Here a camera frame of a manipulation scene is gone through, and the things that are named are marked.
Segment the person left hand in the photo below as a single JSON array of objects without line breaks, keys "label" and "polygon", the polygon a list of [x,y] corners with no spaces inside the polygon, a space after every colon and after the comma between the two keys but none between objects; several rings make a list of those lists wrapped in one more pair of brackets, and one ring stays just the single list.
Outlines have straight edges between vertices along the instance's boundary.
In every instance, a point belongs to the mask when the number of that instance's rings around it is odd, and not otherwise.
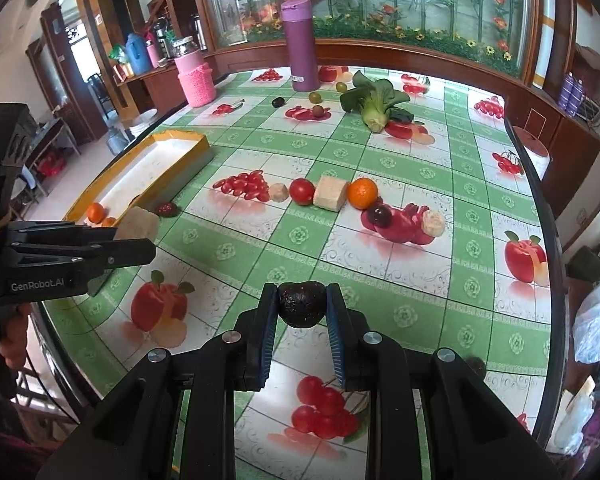
[{"label": "person left hand", "polygon": [[26,362],[30,304],[20,304],[16,314],[5,325],[5,336],[0,341],[0,353],[11,370],[20,370]]}]

